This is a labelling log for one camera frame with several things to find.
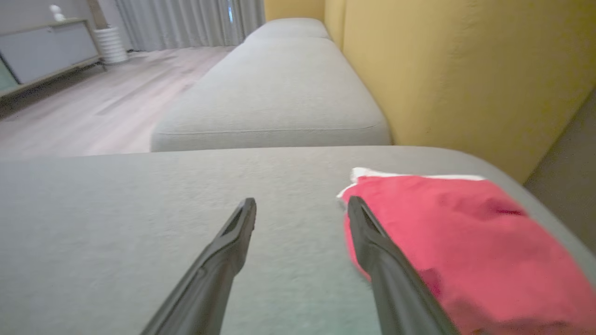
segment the white curtain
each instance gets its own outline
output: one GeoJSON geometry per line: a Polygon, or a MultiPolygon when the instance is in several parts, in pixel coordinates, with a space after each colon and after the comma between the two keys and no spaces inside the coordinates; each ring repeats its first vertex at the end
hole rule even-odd
{"type": "Polygon", "coordinates": [[[239,45],[265,22],[263,0],[117,0],[133,48],[239,45]]]}

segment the gray sofa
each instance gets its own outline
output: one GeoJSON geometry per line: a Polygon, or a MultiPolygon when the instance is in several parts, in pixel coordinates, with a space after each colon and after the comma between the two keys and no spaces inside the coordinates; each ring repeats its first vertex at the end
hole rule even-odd
{"type": "Polygon", "coordinates": [[[39,159],[0,164],[0,334],[140,333],[246,197],[257,201],[256,226],[222,334],[380,334],[335,198],[358,166],[484,176],[596,284],[596,259],[557,218],[506,174],[457,151],[359,145],[39,159]]]}
{"type": "Polygon", "coordinates": [[[151,150],[390,145],[382,112],[323,33],[308,18],[257,29],[175,103],[151,150]]]}

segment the floor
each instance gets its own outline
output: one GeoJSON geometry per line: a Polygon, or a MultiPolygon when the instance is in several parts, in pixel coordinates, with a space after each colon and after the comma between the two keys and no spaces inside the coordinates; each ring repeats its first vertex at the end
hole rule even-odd
{"type": "Polygon", "coordinates": [[[0,102],[0,160],[149,152],[176,97],[233,46],[135,52],[0,102]]]}

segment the sofa cushion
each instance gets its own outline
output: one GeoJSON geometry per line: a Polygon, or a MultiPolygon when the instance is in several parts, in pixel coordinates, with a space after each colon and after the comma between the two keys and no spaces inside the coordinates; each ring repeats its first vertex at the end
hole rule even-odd
{"type": "Polygon", "coordinates": [[[0,165],[0,333],[138,334],[236,205],[255,197],[222,334],[380,334],[336,194],[351,168],[482,175],[570,251],[590,252],[483,160],[416,147],[203,150],[0,165]]]}
{"type": "Polygon", "coordinates": [[[183,94],[152,151],[389,145],[387,122],[328,39],[254,39],[183,94]]]}
{"type": "Polygon", "coordinates": [[[322,22],[315,18],[294,17],[272,20],[249,35],[247,41],[257,38],[312,37],[330,39],[322,22]]]}

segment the white pot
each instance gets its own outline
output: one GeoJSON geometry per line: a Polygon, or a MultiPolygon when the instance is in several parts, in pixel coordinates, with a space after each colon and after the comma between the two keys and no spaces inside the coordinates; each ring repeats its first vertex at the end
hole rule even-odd
{"type": "Polygon", "coordinates": [[[128,61],[128,54],[122,44],[118,27],[94,30],[97,43],[100,45],[104,64],[114,65],[128,61]]]}

